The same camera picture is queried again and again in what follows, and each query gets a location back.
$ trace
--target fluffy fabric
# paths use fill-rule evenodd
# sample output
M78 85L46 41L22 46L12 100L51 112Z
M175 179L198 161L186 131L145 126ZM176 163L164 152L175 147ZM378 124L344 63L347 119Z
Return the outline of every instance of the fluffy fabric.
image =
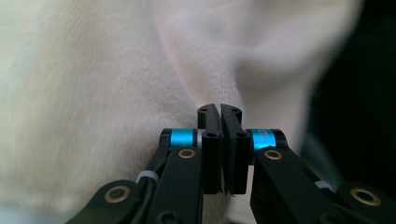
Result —
M0 27L21 29L2 40L0 206L64 217L134 180L161 130L195 128L201 105L238 106L245 128L281 129L297 150L307 97L359 13L343 0L10 2L1 18L31 14ZM204 222L225 204L205 197ZM248 197L228 216L253 222Z

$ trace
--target blue spacer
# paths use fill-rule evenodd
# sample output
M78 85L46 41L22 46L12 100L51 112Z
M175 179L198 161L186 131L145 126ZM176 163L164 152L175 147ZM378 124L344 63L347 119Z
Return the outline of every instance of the blue spacer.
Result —
M250 129L250 131L253 139L254 153L252 164L254 164L256 152L264 147L276 147L276 138L271 129Z
M192 129L172 129L171 147L192 147L193 131Z

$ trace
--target metal screw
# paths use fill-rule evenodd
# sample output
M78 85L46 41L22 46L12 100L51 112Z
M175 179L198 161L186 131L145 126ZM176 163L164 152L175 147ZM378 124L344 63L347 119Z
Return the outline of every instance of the metal screw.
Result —
M108 203L120 203L128 197L130 192L126 186L116 186L106 192L105 200Z
M189 148L185 148L178 152L178 156L183 159L190 159L195 156L195 151Z
M378 198L378 196L368 189L354 188L350 190L350 194L360 203L370 206L379 206L381 204L381 200Z
M277 161L282 159L282 154L280 152L275 151L275 150L266 150L264 151L264 155L271 160Z

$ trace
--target wire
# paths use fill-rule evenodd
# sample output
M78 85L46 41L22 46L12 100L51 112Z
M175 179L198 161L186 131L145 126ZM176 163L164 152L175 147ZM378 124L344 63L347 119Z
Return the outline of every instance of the wire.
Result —
M161 176L161 172L167 162L168 158L163 158L158 161L157 164L151 169L152 172L155 172L158 176ZM152 198L154 197L154 192L156 189L156 182L154 179L144 176L140 178L138 184L144 188L146 187L146 191L143 196L143 202L137 209L134 214L134 218L131 221L131 224L140 224L143 223L147 216L147 212L149 211L149 205L151 203Z

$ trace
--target white fleece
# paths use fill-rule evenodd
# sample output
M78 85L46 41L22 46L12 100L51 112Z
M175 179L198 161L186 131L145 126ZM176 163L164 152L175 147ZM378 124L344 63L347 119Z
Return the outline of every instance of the white fleece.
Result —
M64 217L105 183L134 180L162 129L195 128L202 105L235 105L244 128L281 129L297 150L309 93L360 9L357 0L1 4L0 209ZM220 221L226 201L205 197L204 223ZM230 209L254 222L248 197Z

